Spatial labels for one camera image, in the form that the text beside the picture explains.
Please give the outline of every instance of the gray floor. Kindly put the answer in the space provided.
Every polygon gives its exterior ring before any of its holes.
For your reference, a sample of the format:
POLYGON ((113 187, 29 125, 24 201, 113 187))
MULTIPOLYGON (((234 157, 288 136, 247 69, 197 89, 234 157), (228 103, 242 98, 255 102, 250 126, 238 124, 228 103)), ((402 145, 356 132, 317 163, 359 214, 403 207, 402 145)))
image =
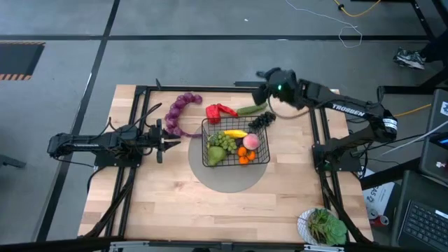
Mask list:
MULTIPOLYGON (((364 35, 423 35, 412 7, 381 3, 365 17, 341 14, 329 0, 290 0, 298 8, 358 25, 364 35)), ((113 0, 0 0, 0 34, 102 34, 113 0)), ((435 34, 444 25, 429 1, 419 1, 435 34)), ((371 3, 345 3, 352 13, 371 3)), ((337 35, 342 24, 293 10, 285 1, 122 0, 113 35, 135 34, 294 34, 337 35)), ((28 163, 0 170, 0 244, 34 238, 57 162, 46 155, 50 136, 68 132, 85 89, 98 41, 47 42, 35 74, 27 82, 0 82, 0 153, 28 163)), ((400 68, 391 58, 398 46, 424 43, 364 41, 346 49, 339 41, 109 41, 81 134, 95 134, 106 122, 117 84, 227 85, 254 81, 271 67, 294 69, 300 78, 338 88, 344 95, 375 101, 378 85, 416 85, 438 70, 400 68)), ((430 96, 389 95, 383 104, 400 113, 431 102, 430 96)), ((426 130, 428 110, 400 118, 398 137, 426 130)), ((362 125, 351 125, 360 129, 362 125)), ((404 162, 419 154, 415 144, 383 160, 404 162)), ((371 157, 381 151, 373 152, 371 157)), ((92 162, 92 155, 74 161, 92 162)), ((378 171, 393 164, 371 162, 378 171)), ((76 237, 91 169, 71 165, 49 239, 76 237)))

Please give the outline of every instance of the white cable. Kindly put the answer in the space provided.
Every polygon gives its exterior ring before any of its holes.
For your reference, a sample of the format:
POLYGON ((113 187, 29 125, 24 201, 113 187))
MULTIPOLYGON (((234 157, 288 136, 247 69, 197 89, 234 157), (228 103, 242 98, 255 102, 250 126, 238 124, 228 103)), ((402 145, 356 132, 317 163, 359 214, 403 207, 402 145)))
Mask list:
POLYGON ((348 27, 343 27, 343 28, 341 28, 341 31, 339 32, 339 40, 342 42, 342 45, 344 45, 345 48, 355 48, 355 47, 360 46, 361 43, 363 42, 363 34, 360 33, 360 32, 357 30, 358 26, 353 26, 352 24, 350 24, 350 23, 348 23, 348 22, 344 22, 344 21, 338 20, 338 19, 336 19, 336 18, 334 18, 334 17, 328 17, 327 15, 318 14, 318 13, 312 12, 312 11, 307 10, 307 9, 296 8, 296 7, 295 7, 293 4, 291 4, 288 0, 285 0, 285 1, 286 1, 286 3, 288 3, 291 7, 293 7, 296 11, 306 11, 306 12, 308 12, 308 13, 315 14, 315 15, 320 16, 320 17, 329 18, 329 19, 331 19, 331 20, 338 21, 338 22, 340 22, 340 23, 342 23, 342 24, 344 24, 344 25, 350 25, 350 26, 348 26, 348 27), (350 28, 350 29, 355 30, 355 32, 358 32, 358 34, 360 35, 360 38, 359 38, 359 44, 358 44, 358 45, 347 46, 347 45, 344 43, 344 41, 343 41, 342 38, 341 38, 341 35, 342 35, 342 32, 344 31, 344 29, 346 29, 346 28, 350 28))
POLYGON ((398 150, 399 148, 403 148, 403 147, 405 147, 405 146, 408 146, 408 145, 414 143, 415 141, 418 141, 418 140, 420 140, 420 139, 423 139, 423 138, 429 136, 430 134, 434 133, 436 130, 440 129, 441 127, 445 126, 446 124, 448 124, 448 121, 442 123, 441 125, 437 126, 435 129, 433 129, 433 130, 431 130, 430 132, 424 134, 423 136, 420 136, 419 138, 416 138, 416 139, 414 139, 414 140, 412 140, 412 141, 410 141, 410 142, 407 142, 407 143, 404 143, 404 144, 400 145, 399 147, 395 147, 395 148, 393 148, 393 149, 391 149, 391 150, 386 151, 385 153, 381 154, 380 157, 383 156, 383 155, 385 155, 385 154, 387 154, 387 153, 391 153, 392 151, 396 151, 396 150, 398 150))

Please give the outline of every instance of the wire basket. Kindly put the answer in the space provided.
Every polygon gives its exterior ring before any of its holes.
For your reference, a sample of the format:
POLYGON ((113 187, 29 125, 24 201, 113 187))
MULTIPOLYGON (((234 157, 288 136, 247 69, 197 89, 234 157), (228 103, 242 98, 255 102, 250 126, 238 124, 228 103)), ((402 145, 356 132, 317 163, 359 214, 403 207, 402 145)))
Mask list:
MULTIPOLYGON (((263 126, 259 129, 252 129, 249 127, 249 123, 256 118, 257 116, 244 116, 238 118, 226 117, 221 118, 220 122, 216 124, 211 124, 209 123, 208 119, 204 119, 202 121, 202 164, 205 167, 212 167, 211 165, 209 165, 207 139, 209 138, 209 136, 223 130, 244 130, 247 133, 256 134, 258 139, 260 140, 260 146, 256 150, 254 150, 256 152, 255 159, 249 161, 249 163, 245 165, 267 164, 271 160, 271 157, 269 154, 266 127, 263 126)), ((218 162, 218 164, 213 167, 233 165, 241 165, 239 163, 239 156, 238 154, 231 154, 230 152, 227 152, 227 157, 224 160, 218 162)))

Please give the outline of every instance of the red bell pepper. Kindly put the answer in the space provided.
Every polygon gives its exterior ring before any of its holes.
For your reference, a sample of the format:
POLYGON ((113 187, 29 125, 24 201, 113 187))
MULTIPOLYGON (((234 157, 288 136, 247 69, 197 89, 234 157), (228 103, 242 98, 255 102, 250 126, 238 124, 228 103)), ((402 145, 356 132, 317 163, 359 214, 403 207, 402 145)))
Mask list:
POLYGON ((221 121, 221 115, 219 114, 219 111, 229 113, 231 116, 238 117, 238 113, 233 109, 222 104, 213 104, 205 108, 205 113, 207 115, 207 118, 209 119, 209 123, 216 124, 221 121))
POLYGON ((229 108, 228 106, 224 106, 222 104, 217 104, 219 111, 229 113, 231 116, 238 117, 238 113, 235 112, 233 109, 229 108))
POLYGON ((218 106, 213 104, 205 108, 205 113, 209 119, 209 123, 216 124, 221 121, 221 116, 219 115, 218 106))

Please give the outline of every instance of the wooden tabletop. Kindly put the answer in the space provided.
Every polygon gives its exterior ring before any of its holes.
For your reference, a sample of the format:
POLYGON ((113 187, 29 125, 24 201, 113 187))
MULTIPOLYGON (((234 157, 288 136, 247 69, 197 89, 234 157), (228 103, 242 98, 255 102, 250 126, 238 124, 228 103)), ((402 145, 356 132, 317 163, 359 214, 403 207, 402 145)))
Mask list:
MULTIPOLYGON (((127 124, 135 87, 117 85, 109 113, 115 127, 127 124)), ((182 94, 151 92, 149 107, 159 102, 163 105, 149 115, 148 124, 164 118, 170 105, 182 94)), ((187 105, 179 120, 186 132, 195 132, 201 126, 205 108, 210 104, 222 103, 236 109, 253 105, 250 93, 196 94, 202 95, 203 103, 187 105)), ((285 116, 298 113, 276 99, 272 99, 272 106, 285 116)), ((331 137, 340 138, 348 134, 343 113, 327 110, 327 117, 331 137)), ((323 142, 321 129, 319 133, 323 142)), ((268 127, 267 135, 271 160, 265 174, 254 186, 237 193, 216 192, 198 181, 188 162, 190 140, 187 137, 182 137, 181 144, 164 153, 162 164, 156 162, 155 155, 144 157, 136 172, 125 237, 303 242, 297 230, 298 216, 308 209, 323 207, 319 177, 312 160, 314 140, 309 115, 294 120, 277 118, 268 127)), ((90 231, 109 207, 117 170, 117 167, 107 167, 93 178, 79 228, 80 235, 90 231)), ((346 212, 361 232, 372 240, 359 181, 349 172, 339 172, 338 175, 346 212)), ((118 232, 120 217, 121 209, 115 217, 113 234, 118 232)))

